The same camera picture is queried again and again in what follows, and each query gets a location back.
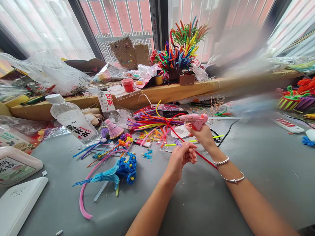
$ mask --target stuffed toy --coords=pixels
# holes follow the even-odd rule
[[[82,112],[92,125],[98,126],[102,123],[103,116],[101,115],[99,108],[87,108],[83,109]]]

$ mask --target window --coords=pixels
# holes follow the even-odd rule
[[[251,22],[262,27],[275,0],[168,0],[169,29],[177,29],[175,23],[184,24],[197,16],[198,26],[211,29],[199,43],[198,59],[206,62],[214,54],[220,35],[240,25]]]
[[[149,0],[80,0],[104,59],[120,66],[109,44],[128,36],[134,45],[153,48]]]
[[[0,24],[29,55],[49,48],[66,59],[95,57],[68,1],[1,0]]]

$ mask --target black cable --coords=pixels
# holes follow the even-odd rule
[[[215,134],[215,136],[219,136],[218,133],[215,132],[213,129],[210,129],[210,130]],[[219,142],[221,142],[221,137],[214,138],[213,140],[214,140],[214,142],[219,143]]]
[[[307,124],[309,127],[314,128],[314,127],[312,127],[309,123],[307,123],[307,122],[304,121],[304,120],[301,120],[301,119],[295,118],[295,117],[291,117],[291,116],[287,116],[286,114],[283,114],[282,112],[281,112],[281,114],[284,115],[284,116],[286,116],[286,117],[288,117],[288,118],[292,118],[292,119],[296,119],[296,120],[303,121],[303,122],[304,122],[305,124]]]
[[[231,125],[230,125],[230,128],[228,130],[228,132],[226,133],[226,135],[223,137],[223,139],[221,140],[221,142],[219,143],[218,147],[223,143],[223,140],[227,137],[227,135],[229,134],[230,130],[231,130],[231,127],[232,125],[234,125],[236,122],[238,122],[239,120],[233,122]]]

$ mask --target gray tabletop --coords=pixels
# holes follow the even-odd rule
[[[225,134],[232,122],[214,121],[211,127]],[[314,149],[301,143],[302,136],[291,136],[273,123],[237,122],[220,147],[296,229],[315,223]],[[146,149],[133,145],[131,151],[137,153],[134,184],[123,181],[119,196],[115,197],[114,186],[109,183],[97,202],[93,199],[103,182],[87,184],[84,205],[93,215],[87,220],[78,205],[81,186],[72,185],[85,179],[90,171],[86,166],[92,157],[72,158],[78,152],[78,145],[80,141],[67,134],[45,140],[32,153],[44,162],[42,171],[48,172],[49,181],[19,235],[55,235],[60,230],[67,236],[124,235],[164,173],[170,157],[170,153],[160,155],[153,147],[153,158],[147,160],[140,156]],[[108,159],[96,173],[111,168],[116,159]],[[40,177],[42,171],[27,180]],[[184,167],[159,234],[253,235],[217,170],[201,158],[197,164]]]

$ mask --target hot glue gun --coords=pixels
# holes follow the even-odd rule
[[[189,114],[180,116],[179,120],[191,124],[194,130],[199,131],[202,125],[208,121],[208,116],[206,114]]]

